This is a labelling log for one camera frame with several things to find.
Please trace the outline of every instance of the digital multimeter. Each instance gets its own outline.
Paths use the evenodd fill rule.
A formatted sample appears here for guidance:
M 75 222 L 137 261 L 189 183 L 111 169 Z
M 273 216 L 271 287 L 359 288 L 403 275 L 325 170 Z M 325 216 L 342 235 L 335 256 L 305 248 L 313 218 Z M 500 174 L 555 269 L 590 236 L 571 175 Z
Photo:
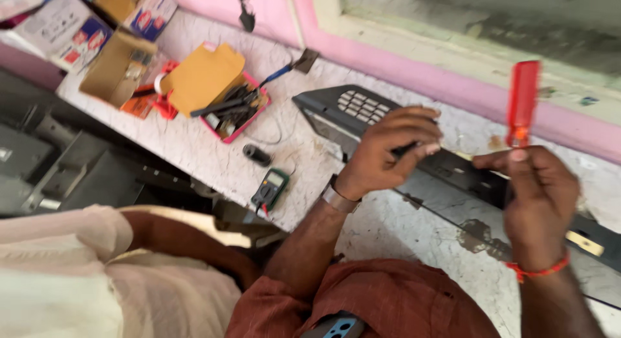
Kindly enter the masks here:
M 288 175 L 280 169 L 270 168 L 250 202 L 256 206 L 257 210 L 265 205 L 267 210 L 271 211 L 287 183 L 289 183 Z

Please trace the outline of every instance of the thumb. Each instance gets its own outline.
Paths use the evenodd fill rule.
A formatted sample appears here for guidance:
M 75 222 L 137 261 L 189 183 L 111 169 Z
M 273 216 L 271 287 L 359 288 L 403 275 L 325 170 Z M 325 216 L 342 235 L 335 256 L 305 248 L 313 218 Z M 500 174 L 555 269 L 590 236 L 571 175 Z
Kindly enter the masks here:
M 412 173 L 412 170 L 414 170 L 418 162 L 438 151 L 440 151 L 440 144 L 438 143 L 420 145 L 410 149 L 399 159 L 397 164 L 394 165 L 392 171 L 404 178 L 407 178 L 410 173 Z
M 508 175 L 517 199 L 537 199 L 545 195 L 537 173 L 528 159 L 528 151 L 516 149 L 509 152 Z

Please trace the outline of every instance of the pink tray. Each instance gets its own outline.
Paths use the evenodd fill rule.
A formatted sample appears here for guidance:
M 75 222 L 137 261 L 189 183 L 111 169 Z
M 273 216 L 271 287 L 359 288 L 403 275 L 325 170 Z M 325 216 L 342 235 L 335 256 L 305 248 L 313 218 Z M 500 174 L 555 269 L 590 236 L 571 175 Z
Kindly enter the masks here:
M 252 86 L 254 87 L 258 87 L 259 86 L 259 82 L 257 82 L 254 78 L 252 78 L 251 75 L 249 75 L 249 73 L 244 72 L 243 73 L 244 78 L 248 81 L 248 83 L 250 83 Z M 261 88 L 261 94 L 263 95 L 267 95 L 267 91 L 265 90 L 265 88 Z M 248 127 L 252 121 L 254 121 L 256 119 L 257 116 L 259 116 L 261 114 L 261 112 L 263 112 L 268 105 L 271 104 L 271 98 L 268 96 L 268 101 L 267 103 L 265 103 L 265 105 L 261 106 L 261 108 L 256 112 L 256 114 L 254 114 L 253 117 L 251 117 L 250 119 L 248 119 L 246 121 L 246 123 L 244 123 L 244 125 L 242 127 L 237 128 L 237 130 L 235 132 L 233 132 L 233 134 L 231 134 L 230 136 L 222 139 L 220 137 L 220 135 L 215 131 L 214 128 L 211 127 L 211 125 L 206 121 L 206 119 L 203 116 L 200 116 L 199 119 L 201 119 L 201 121 L 207 126 L 207 128 L 209 128 L 209 130 L 218 137 L 218 139 L 220 139 L 224 144 L 231 144 L 233 142 L 233 140 L 235 140 L 235 138 L 237 138 L 243 131 L 244 129 L 246 129 L 246 127 Z

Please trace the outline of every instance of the white shirt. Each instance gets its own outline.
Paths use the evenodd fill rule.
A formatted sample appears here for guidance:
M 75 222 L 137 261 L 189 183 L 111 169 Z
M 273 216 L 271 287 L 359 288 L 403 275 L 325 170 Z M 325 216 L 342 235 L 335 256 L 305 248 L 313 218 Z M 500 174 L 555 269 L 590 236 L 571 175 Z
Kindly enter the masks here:
M 132 238 L 111 207 L 0 220 L 0 336 L 223 337 L 234 280 L 162 254 L 110 262 Z

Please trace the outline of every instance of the red screwdriver handle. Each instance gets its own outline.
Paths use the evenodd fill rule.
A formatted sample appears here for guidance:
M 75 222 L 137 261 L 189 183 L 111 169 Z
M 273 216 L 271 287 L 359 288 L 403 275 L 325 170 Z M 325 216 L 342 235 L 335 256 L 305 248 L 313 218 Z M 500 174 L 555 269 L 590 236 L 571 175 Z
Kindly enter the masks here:
M 507 145 L 512 148 L 528 146 L 530 125 L 537 106 L 539 92 L 539 61 L 522 61 L 513 67 L 509 90 Z

